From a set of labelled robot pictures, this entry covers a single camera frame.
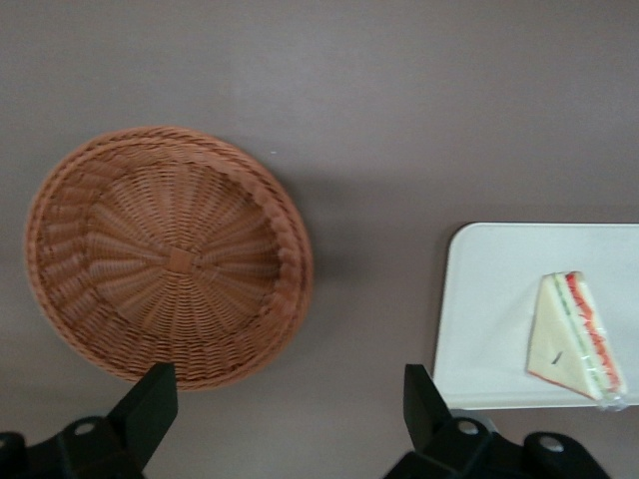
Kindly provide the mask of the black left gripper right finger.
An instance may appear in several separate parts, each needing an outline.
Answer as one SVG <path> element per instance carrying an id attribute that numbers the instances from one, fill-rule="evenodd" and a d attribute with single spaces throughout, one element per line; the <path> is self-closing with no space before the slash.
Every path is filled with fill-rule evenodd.
<path id="1" fill-rule="evenodd" d="M 575 439 L 534 432 L 518 445 L 486 419 L 452 411 L 421 364 L 404 369 L 403 418 L 413 449 L 387 478 L 607 478 Z"/>

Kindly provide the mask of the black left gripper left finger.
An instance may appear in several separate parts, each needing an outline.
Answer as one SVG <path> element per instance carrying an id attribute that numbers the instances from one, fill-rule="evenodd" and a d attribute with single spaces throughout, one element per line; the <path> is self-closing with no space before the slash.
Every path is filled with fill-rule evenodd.
<path id="1" fill-rule="evenodd" d="M 85 416 L 27 445 L 1 433 L 3 478 L 143 478 L 178 414 L 172 363 L 157 363 L 105 416 Z"/>

